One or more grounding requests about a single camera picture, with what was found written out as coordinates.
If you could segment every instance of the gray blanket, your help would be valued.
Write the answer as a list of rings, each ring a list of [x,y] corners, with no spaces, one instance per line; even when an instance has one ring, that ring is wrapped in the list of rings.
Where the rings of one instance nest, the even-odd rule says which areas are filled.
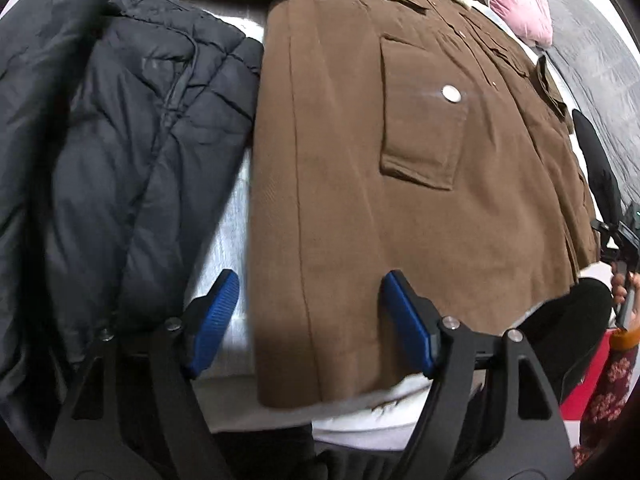
[[[548,0],[554,44],[546,54],[596,128],[622,200],[640,201],[640,66],[589,0]]]

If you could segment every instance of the floral pattern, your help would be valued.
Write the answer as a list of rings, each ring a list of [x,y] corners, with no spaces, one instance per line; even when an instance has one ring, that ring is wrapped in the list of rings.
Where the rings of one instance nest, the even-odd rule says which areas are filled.
[[[611,351],[596,389],[580,421],[580,446],[574,447],[574,465],[586,462],[625,407],[638,347]]]

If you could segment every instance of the metal screw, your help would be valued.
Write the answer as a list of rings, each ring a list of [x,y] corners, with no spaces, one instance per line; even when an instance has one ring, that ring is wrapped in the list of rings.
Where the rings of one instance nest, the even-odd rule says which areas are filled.
[[[106,343],[107,341],[111,341],[113,339],[113,332],[108,328],[103,328],[102,330],[100,330],[98,337],[101,341],[104,341]]]
[[[442,324],[449,330],[455,330],[460,328],[460,322],[453,316],[446,316],[442,318]]]
[[[176,330],[180,330],[182,328],[182,321],[179,317],[170,317],[164,322],[164,327],[169,332],[175,332]]]
[[[512,328],[507,332],[507,337],[511,339],[514,343],[519,343],[524,338],[522,332],[520,330],[516,330]]]

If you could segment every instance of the orange cuff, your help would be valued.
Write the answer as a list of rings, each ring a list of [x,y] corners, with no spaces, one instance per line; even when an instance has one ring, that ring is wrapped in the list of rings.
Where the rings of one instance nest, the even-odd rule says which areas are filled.
[[[617,329],[611,334],[611,339],[609,340],[611,349],[618,352],[631,350],[638,343],[640,343],[640,327],[630,331]]]

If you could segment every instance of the person's arm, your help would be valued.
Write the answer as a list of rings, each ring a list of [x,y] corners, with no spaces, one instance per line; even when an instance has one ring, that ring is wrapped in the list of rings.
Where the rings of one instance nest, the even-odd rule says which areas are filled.
[[[615,272],[614,267],[611,292],[615,303],[622,304],[626,298],[626,290],[623,287],[625,277]],[[632,276],[632,284],[636,290],[640,289],[640,274]],[[607,363],[580,421],[580,446],[574,448],[576,467],[582,465],[609,434],[610,427],[624,408],[638,357],[640,341],[638,311],[640,311],[640,295],[636,295],[629,330],[617,330],[609,340],[610,351]]]

